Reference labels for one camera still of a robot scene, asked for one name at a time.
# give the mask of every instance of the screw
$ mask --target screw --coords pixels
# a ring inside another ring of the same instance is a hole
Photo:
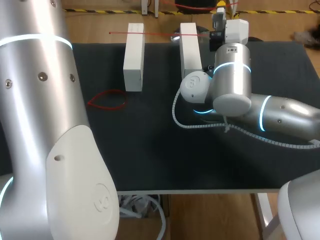
[[[42,71],[38,74],[38,79],[42,82],[45,82],[48,80],[48,75]]]
[[[54,7],[54,8],[57,6],[57,4],[56,4],[56,2],[54,0],[51,0],[50,3],[51,3],[51,6]]]
[[[12,87],[12,81],[10,79],[5,80],[5,88],[10,89]]]
[[[57,162],[59,162],[59,161],[61,161],[63,159],[64,159],[64,156],[62,156],[62,155],[57,155],[57,156],[54,157],[54,160],[57,161]]]
[[[73,83],[76,81],[76,78],[75,78],[75,76],[73,74],[70,74],[70,80]]]

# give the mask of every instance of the wooden floor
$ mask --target wooden floor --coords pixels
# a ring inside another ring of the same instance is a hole
[[[139,9],[139,0],[63,0],[66,8]],[[239,0],[239,10],[308,10],[312,0]],[[175,8],[160,4],[161,10]],[[249,21],[249,35],[264,41],[290,41],[293,32],[316,26],[317,14],[241,14]],[[184,22],[196,22],[212,29],[211,16],[137,14],[92,15],[67,13],[66,21],[74,43],[124,43],[128,23],[144,23],[149,33],[172,33]],[[146,36],[146,42],[169,42],[165,36]],[[307,50],[320,75],[320,52]],[[277,213],[277,194],[270,194],[273,213]],[[122,219],[117,240],[153,240],[161,227],[159,218]],[[167,218],[166,240],[258,240],[259,228],[249,194],[172,195]]]

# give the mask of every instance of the black mat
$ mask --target black mat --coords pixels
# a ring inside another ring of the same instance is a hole
[[[108,89],[124,90],[124,44],[74,44],[84,100]],[[320,108],[320,81],[301,45],[249,42],[252,92],[288,97]],[[203,65],[214,53],[201,46]],[[277,189],[320,169],[320,149],[286,149],[232,129],[181,129],[171,116],[181,83],[179,46],[146,44],[142,93],[128,93],[124,109],[87,108],[90,125],[118,191]],[[196,123],[181,100],[177,118]],[[272,133],[263,135],[269,138]],[[11,165],[0,132],[0,175]]]

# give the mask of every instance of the red string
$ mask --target red string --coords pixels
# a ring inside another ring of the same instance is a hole
[[[181,33],[160,33],[160,32],[126,32],[126,31],[110,31],[109,34],[143,34],[157,36],[198,36],[208,37],[208,34],[181,34]]]
[[[193,7],[193,6],[180,5],[180,4],[169,2],[166,0],[160,0],[160,2],[163,4],[174,5],[176,7],[185,8],[185,9],[194,9],[194,10],[215,10],[215,9],[217,9],[217,7]],[[238,4],[238,2],[226,4],[225,7],[230,7],[230,6],[236,5],[236,4]]]
[[[124,96],[124,102],[119,105],[119,106],[100,106],[100,105],[96,105],[93,102],[100,96],[102,95],[106,95],[106,94],[111,94],[111,93],[115,93],[115,94],[121,94]],[[119,89],[110,89],[107,91],[103,91],[98,93],[97,95],[95,95],[90,101],[88,101],[87,105],[91,106],[91,107],[95,107],[98,109],[102,109],[102,110],[119,110],[122,109],[126,104],[127,104],[128,98],[125,92],[119,90]]]

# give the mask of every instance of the white foam block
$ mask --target white foam block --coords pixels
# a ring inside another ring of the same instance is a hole
[[[181,34],[197,34],[196,24],[181,23]],[[202,71],[198,36],[181,35],[180,40],[181,77],[184,79],[188,74]]]
[[[143,23],[129,23],[128,33],[143,33]],[[127,92],[141,92],[144,75],[145,35],[128,34],[126,37],[123,76]]]

